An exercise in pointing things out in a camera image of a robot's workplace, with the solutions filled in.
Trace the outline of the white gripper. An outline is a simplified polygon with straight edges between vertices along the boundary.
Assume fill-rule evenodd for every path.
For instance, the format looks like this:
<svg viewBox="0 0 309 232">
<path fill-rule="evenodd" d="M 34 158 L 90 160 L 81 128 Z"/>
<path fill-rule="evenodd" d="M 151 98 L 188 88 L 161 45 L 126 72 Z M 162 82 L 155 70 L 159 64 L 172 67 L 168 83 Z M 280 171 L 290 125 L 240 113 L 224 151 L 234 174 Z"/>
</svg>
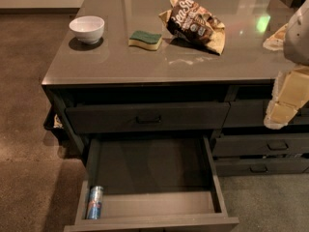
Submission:
<svg viewBox="0 0 309 232">
<path fill-rule="evenodd" d="M 309 102 L 309 0 L 305 0 L 288 25 L 264 41 L 263 47 L 272 51 L 283 49 L 285 58 L 298 64 L 277 75 L 267 106 L 264 125 L 280 130 Z"/>
</svg>

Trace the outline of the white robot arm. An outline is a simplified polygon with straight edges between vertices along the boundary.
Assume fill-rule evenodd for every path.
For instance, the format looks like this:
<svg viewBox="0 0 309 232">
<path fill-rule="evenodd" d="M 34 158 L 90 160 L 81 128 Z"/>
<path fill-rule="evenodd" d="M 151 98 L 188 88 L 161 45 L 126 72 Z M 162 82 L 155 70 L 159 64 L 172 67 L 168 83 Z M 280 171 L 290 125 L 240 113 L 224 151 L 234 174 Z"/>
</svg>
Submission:
<svg viewBox="0 0 309 232">
<path fill-rule="evenodd" d="M 289 124 L 300 108 L 309 102 L 309 0 L 289 22 L 265 40 L 263 47 L 282 50 L 295 67 L 275 78 L 272 99 L 268 103 L 264 125 L 279 130 Z"/>
</svg>

